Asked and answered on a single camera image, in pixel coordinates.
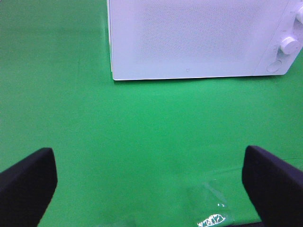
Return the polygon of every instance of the microwave knob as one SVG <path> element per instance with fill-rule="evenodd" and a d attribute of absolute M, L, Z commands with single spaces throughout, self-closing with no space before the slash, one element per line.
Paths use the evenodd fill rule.
<path fill-rule="evenodd" d="M 290 36 L 281 42 L 280 49 L 284 54 L 288 55 L 300 50 L 301 44 L 297 39 Z"/>
<path fill-rule="evenodd" d="M 303 6 L 299 9 L 296 17 L 303 24 Z"/>

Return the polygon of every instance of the microwave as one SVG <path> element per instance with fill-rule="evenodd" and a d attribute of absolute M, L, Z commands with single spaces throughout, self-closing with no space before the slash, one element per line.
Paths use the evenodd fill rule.
<path fill-rule="evenodd" d="M 303 0 L 107 0 L 114 80 L 283 75 Z"/>

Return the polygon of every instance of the white microwave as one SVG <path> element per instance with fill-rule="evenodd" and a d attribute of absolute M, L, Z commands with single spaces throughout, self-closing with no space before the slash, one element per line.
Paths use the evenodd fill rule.
<path fill-rule="evenodd" d="M 285 74 L 303 0 L 107 0 L 114 80 Z"/>

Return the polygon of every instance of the green surface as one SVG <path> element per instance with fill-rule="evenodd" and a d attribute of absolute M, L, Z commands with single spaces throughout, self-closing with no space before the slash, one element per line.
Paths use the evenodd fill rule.
<path fill-rule="evenodd" d="M 244 150 L 302 167 L 302 62 L 285 76 L 114 82 L 105 0 L 2 0 L 0 171 L 54 148 L 40 227 L 256 221 Z"/>

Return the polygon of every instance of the microwave button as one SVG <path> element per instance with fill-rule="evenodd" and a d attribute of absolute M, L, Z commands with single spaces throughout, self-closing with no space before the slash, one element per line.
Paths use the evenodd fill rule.
<path fill-rule="evenodd" d="M 281 42 L 280 49 L 284 54 L 292 54 L 301 49 L 299 41 L 291 36 L 287 37 Z"/>

